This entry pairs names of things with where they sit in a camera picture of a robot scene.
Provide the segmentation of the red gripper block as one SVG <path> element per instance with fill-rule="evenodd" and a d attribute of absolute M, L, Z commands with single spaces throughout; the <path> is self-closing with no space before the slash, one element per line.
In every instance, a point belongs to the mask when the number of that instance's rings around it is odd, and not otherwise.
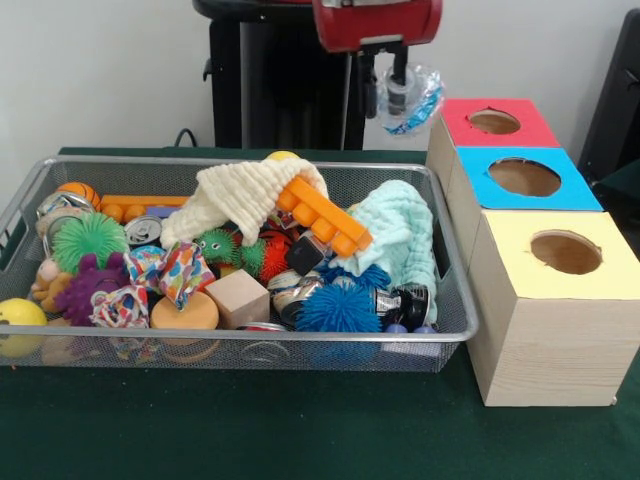
<path fill-rule="evenodd" d="M 333 53 L 357 52 L 368 45 L 400 42 L 406 46 L 431 42 L 440 25 L 443 2 L 432 1 L 314 1 L 314 21 L 320 43 Z M 389 77 L 389 113 L 406 110 L 408 48 L 394 50 Z M 366 119 L 377 114 L 375 56 L 360 56 L 362 110 Z"/>

